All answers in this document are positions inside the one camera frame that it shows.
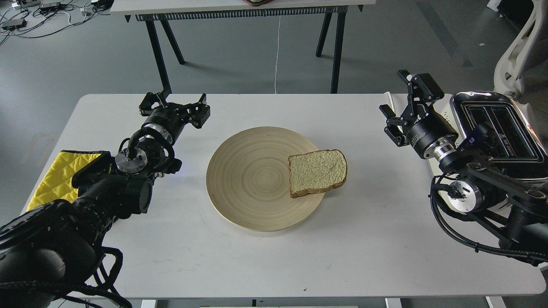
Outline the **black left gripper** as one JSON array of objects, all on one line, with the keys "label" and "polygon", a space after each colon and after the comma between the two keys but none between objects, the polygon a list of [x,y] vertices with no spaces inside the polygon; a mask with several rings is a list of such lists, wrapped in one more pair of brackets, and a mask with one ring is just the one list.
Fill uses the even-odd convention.
[{"label": "black left gripper", "polygon": [[167,103],[162,92],[148,92],[139,104],[139,113],[147,116],[143,128],[152,128],[167,142],[175,143],[187,124],[202,128],[211,115],[211,107],[207,104],[207,94],[202,94],[196,103],[180,105]]}]

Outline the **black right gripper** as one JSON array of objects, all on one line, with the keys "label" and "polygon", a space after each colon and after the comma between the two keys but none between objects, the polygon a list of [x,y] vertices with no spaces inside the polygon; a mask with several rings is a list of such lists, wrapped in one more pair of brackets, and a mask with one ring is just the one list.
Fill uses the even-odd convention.
[{"label": "black right gripper", "polygon": [[411,74],[398,70],[407,84],[407,106],[396,115],[388,104],[378,107],[386,118],[384,129],[396,146],[411,146],[423,160],[443,160],[456,152],[457,132],[447,120],[434,111],[433,104],[445,96],[428,73]]}]

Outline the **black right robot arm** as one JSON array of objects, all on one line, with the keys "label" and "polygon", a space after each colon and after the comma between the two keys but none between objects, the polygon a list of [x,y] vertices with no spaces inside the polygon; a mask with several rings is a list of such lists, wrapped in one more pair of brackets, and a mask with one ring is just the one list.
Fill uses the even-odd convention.
[{"label": "black right robot arm", "polygon": [[430,206],[441,229],[476,252],[537,266],[547,261],[547,152],[527,127],[511,97],[460,92],[450,113],[464,135],[438,113],[444,97],[430,74],[399,70],[407,85],[401,115],[384,104],[386,135],[411,146],[419,158],[435,159],[440,175],[430,184]]}]

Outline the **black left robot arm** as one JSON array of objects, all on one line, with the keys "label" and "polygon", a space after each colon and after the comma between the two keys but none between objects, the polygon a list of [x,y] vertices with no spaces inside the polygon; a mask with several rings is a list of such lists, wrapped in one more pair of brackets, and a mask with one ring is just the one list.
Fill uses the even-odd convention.
[{"label": "black left robot arm", "polygon": [[184,126],[200,129],[211,115],[205,94],[186,105],[167,102],[168,95],[147,93],[142,127],[116,156],[101,151],[75,174],[75,200],[56,198],[2,226],[3,308],[47,308],[57,299],[85,304],[72,292],[131,307],[114,286],[123,253],[103,246],[104,236],[116,220],[147,213],[155,180],[182,166],[173,146]]}]

